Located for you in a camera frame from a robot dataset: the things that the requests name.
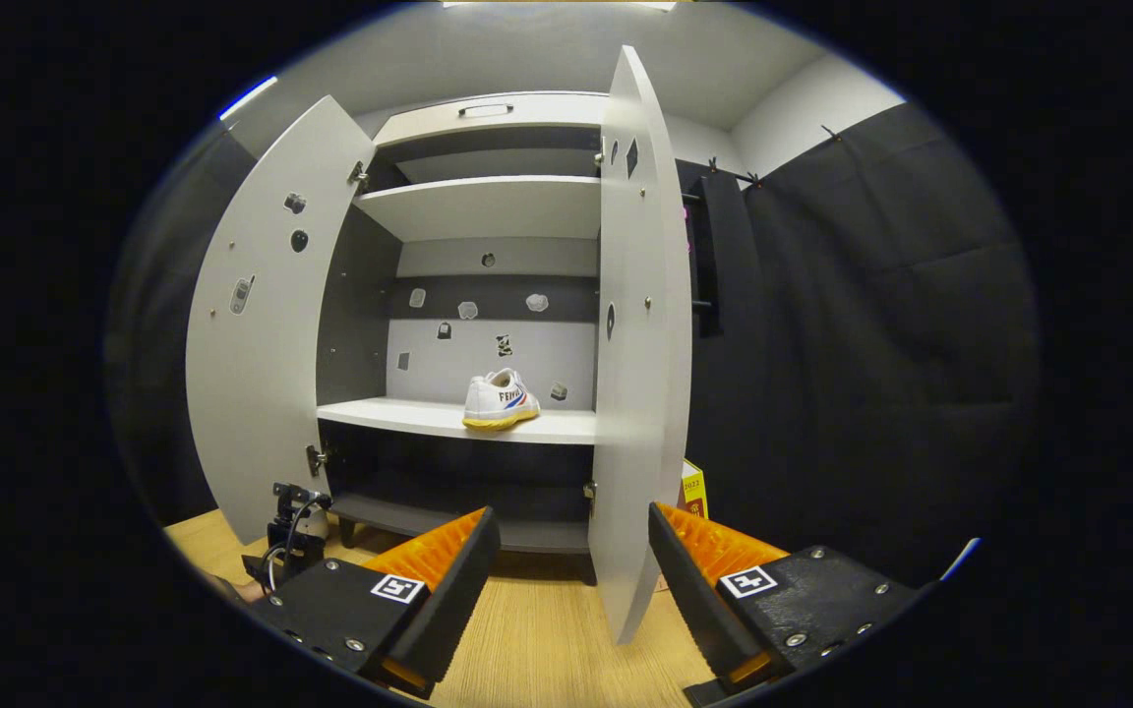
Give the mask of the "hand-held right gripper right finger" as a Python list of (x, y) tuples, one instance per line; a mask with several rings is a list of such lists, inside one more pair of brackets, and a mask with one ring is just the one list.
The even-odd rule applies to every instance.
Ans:
[(918, 588), (813, 544), (787, 552), (653, 502), (648, 541), (712, 680), (695, 707), (721, 707), (818, 671), (912, 609)]

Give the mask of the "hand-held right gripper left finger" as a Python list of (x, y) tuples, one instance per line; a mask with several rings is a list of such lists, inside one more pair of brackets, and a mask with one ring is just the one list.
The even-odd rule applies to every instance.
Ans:
[(499, 513), (484, 506), (361, 563), (316, 561), (249, 611), (343, 672), (426, 699), (446, 676), (500, 545)]

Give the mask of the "white shoe cabinet door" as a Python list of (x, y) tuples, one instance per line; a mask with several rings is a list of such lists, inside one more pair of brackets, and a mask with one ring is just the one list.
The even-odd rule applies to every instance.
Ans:
[(208, 244), (186, 332), (191, 436), (212, 497), (242, 544), (264, 538), (279, 481), (327, 492), (318, 451), (321, 305), (373, 140), (331, 95), (252, 167)]
[(661, 100), (622, 46), (604, 103), (590, 556), (611, 640), (634, 639), (658, 578), (653, 502), (681, 483), (691, 386), (685, 210)]

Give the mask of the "white canvas shoe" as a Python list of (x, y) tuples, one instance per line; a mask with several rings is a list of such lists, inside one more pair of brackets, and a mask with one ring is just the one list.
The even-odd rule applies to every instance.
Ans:
[(540, 402), (512, 368), (469, 379), (462, 425), (472, 430), (506, 430), (535, 420)]

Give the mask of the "white grey shoe cabinet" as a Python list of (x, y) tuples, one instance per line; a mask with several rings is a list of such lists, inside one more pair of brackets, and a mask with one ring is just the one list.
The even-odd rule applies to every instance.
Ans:
[[(321, 305), (320, 438), (342, 534), (421, 534), (489, 505), (504, 551), (566, 557), (595, 583), (599, 148), (600, 126), (375, 147)], [(539, 416), (467, 429), (469, 379), (504, 368)]]

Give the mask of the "white cabinet drawer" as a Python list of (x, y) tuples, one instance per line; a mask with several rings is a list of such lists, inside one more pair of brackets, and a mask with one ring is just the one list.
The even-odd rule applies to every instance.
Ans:
[(374, 136), (378, 148), (499, 127), (598, 127), (603, 92), (508, 92), (468, 95), (390, 116)]

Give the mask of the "yellow book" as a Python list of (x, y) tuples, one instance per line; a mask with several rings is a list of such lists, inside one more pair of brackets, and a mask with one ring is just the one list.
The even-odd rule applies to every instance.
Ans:
[(688, 514), (709, 519), (709, 501), (707, 501), (704, 470), (688, 460), (683, 460), (676, 505), (680, 510), (687, 511)]

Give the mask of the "black backdrop cloth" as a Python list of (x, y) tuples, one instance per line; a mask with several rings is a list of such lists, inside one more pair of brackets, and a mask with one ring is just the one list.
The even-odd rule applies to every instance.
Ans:
[[(218, 221), (264, 153), (223, 130), (174, 167), (126, 244), (100, 338), (127, 466), (195, 479), (216, 507), (186, 332)], [(676, 170), (693, 327), (683, 460), (704, 470), (712, 517), (923, 585), (980, 532), (1036, 398), (1033, 287), (998, 202), (913, 106), (749, 187)]]

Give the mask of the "small ceiling light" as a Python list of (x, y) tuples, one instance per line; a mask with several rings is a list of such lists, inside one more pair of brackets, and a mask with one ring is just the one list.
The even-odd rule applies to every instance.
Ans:
[(265, 80), (261, 82), (259, 84), (255, 85), (249, 89), (246, 89), (246, 92), (240, 94), (238, 99), (235, 99), (233, 102), (229, 104), (229, 106), (225, 106), (223, 111), (219, 113), (218, 120), (220, 121), (228, 120), (228, 118), (235, 116), (235, 112), (238, 112), (239, 109), (242, 109), (242, 106), (247, 106), (247, 104), (252, 102), (253, 99), (257, 99), (258, 95), (265, 93), (266, 89), (270, 89), (270, 87), (275, 86), (276, 82), (278, 82), (278, 76), (269, 76), (266, 77)]

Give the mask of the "large ceiling light panel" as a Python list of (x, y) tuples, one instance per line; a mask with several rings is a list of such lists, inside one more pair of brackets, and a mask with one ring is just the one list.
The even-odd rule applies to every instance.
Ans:
[(630, 6), (651, 10), (651, 12), (673, 12), (681, 5), (693, 5), (695, 0), (667, 0), (653, 3), (647, 0), (437, 0), (445, 6), (487, 6), (487, 5), (526, 5), (526, 6)]

